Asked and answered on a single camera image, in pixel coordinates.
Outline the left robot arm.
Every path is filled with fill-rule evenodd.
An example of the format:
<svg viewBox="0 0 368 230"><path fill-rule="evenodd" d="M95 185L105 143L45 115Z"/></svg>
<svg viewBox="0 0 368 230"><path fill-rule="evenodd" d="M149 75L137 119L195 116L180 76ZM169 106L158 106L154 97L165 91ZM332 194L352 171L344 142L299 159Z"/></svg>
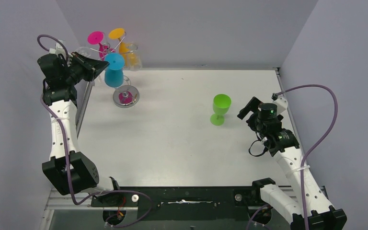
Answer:
<svg viewBox="0 0 368 230"><path fill-rule="evenodd" d="M51 119L52 145L49 161L42 163L44 175L61 195L88 193L101 202L120 203L117 181L101 177L95 164L81 152L76 128L76 84L95 80L109 63L77 52L70 57L46 54L37 63L45 76L41 103Z"/></svg>

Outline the blue wine glass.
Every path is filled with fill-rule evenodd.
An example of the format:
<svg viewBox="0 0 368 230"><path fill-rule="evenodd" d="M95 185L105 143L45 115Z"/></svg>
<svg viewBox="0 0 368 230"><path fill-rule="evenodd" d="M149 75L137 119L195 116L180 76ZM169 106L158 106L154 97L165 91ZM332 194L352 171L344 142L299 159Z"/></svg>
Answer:
<svg viewBox="0 0 368 230"><path fill-rule="evenodd" d="M124 82L125 59L118 53L110 53L105 57L105 61L109 63L105 71L105 84L112 88L118 88Z"/></svg>

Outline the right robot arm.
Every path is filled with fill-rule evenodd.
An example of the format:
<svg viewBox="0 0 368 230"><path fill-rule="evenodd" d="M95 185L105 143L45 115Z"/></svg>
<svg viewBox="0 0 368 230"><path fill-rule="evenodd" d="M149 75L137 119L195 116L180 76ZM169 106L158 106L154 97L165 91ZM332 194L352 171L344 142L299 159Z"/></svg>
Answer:
<svg viewBox="0 0 368 230"><path fill-rule="evenodd" d="M294 200L283 192L271 178L252 182L252 197L260 204L268 204L290 225L292 230L341 230L347 216L336 209L313 178L310 167L303 162L297 138L291 130L282 127L282 115L287 107L284 98L263 103L253 97L237 117L247 119L248 127L264 145L264 151L281 167L291 188Z"/></svg>

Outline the green wine glass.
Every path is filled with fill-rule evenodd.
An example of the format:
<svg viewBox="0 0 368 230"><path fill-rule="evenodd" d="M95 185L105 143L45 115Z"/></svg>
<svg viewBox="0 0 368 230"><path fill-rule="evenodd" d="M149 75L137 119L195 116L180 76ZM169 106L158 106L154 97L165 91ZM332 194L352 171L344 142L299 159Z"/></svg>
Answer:
<svg viewBox="0 0 368 230"><path fill-rule="evenodd" d="M217 94L213 98L213 114L210 117L210 122L215 126L221 126L225 122L224 115L228 112L231 106L231 98L226 94Z"/></svg>

